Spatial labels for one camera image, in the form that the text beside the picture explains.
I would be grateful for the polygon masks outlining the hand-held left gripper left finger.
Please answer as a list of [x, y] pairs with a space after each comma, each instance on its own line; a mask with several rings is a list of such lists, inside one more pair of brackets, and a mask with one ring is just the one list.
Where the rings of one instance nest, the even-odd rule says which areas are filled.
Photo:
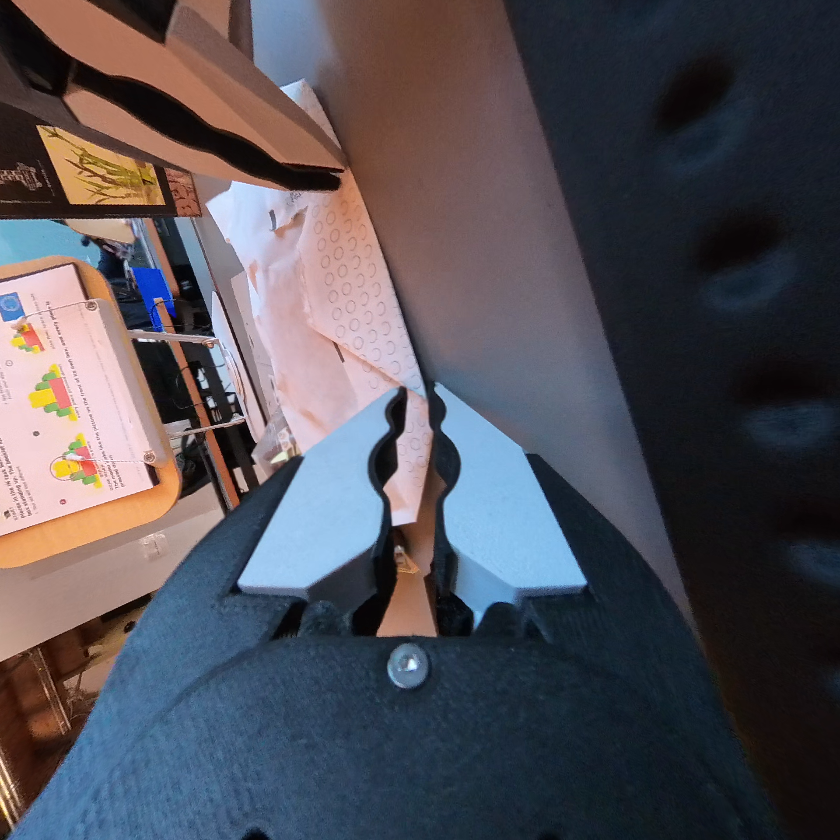
[[352, 624], [380, 624], [396, 587], [392, 506], [407, 389], [378, 397], [300, 461], [237, 586], [328, 602]]

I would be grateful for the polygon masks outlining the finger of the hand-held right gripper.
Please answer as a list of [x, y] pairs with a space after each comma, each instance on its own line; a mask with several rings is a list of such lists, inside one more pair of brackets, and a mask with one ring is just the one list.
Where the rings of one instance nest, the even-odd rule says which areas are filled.
[[[186, 2], [176, 2], [162, 41], [142, 35], [93, 2], [14, 3], [75, 61], [66, 90], [70, 85], [87, 88], [136, 114], [141, 94], [161, 93], [278, 162], [339, 173], [346, 168], [325, 132]], [[57, 128], [111, 151], [167, 164], [82, 124]]]
[[338, 171], [278, 162], [257, 145], [215, 129], [165, 94], [141, 94], [140, 114], [78, 85], [70, 85], [62, 100], [86, 128], [195, 175], [288, 192], [334, 193], [341, 186]]

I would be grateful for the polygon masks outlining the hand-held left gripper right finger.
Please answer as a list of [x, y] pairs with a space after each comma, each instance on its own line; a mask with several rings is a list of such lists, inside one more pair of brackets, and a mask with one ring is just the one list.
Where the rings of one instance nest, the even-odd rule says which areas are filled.
[[445, 386], [429, 386], [440, 631], [473, 631], [496, 604], [577, 595], [587, 580], [524, 449]]

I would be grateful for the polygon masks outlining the clear zip bag green seal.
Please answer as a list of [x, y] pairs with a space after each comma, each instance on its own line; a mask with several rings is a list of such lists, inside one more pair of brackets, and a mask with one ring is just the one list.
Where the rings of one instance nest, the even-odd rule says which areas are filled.
[[[281, 409], [277, 408], [251, 454], [258, 482], [260, 484], [265, 483], [282, 466], [300, 455], [301, 450], [297, 440], [291, 432]], [[399, 528], [392, 528], [392, 539], [395, 567], [398, 573], [419, 574], [419, 566], [407, 551], [404, 534]]]

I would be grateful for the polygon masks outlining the large white paper bag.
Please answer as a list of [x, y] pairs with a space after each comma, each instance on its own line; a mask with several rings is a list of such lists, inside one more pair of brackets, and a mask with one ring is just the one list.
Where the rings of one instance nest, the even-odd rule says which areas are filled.
[[426, 391], [352, 173], [331, 193], [234, 182], [207, 209], [245, 270], [278, 402], [303, 453], [382, 394], [407, 389], [385, 492], [393, 523], [414, 522], [432, 444]]

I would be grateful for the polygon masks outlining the black toy set box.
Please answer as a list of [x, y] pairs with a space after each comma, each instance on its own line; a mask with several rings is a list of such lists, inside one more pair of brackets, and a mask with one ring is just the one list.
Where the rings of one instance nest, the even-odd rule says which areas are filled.
[[199, 217], [193, 177], [1, 107], [1, 218]]

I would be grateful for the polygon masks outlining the white paper packet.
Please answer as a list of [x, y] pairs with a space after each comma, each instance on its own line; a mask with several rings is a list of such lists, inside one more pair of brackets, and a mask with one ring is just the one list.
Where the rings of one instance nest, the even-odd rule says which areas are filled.
[[343, 154], [341, 144], [328, 115], [321, 105], [315, 90], [308, 82], [305, 79], [299, 79], [282, 86], [280, 90], [289, 99], [293, 100], [325, 132], [339, 152]]

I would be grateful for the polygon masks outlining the white document stand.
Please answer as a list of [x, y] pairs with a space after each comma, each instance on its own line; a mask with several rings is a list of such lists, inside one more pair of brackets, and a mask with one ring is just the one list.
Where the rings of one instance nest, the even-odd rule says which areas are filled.
[[134, 401], [139, 402], [143, 430], [154, 445], [148, 466], [158, 477], [156, 485], [141, 493], [109, 500], [97, 507], [74, 511], [63, 518], [32, 525], [1, 539], [2, 569], [15, 569], [78, 549], [101, 539], [150, 525], [171, 510], [182, 488], [182, 475], [175, 462], [170, 439], [161, 422], [151, 389], [133, 347], [139, 332], [131, 332], [123, 320], [111, 288], [101, 273], [83, 261], [52, 256], [2, 267], [2, 282], [63, 266], [77, 268], [85, 291], [83, 303], [95, 301], [108, 322], [110, 354], [118, 363]]

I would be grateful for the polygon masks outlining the printed instruction sheet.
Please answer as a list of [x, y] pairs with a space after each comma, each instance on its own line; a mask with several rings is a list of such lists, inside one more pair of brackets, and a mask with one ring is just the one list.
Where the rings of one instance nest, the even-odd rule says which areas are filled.
[[1, 533], [159, 483], [162, 446], [127, 378], [122, 323], [72, 263], [2, 280]]

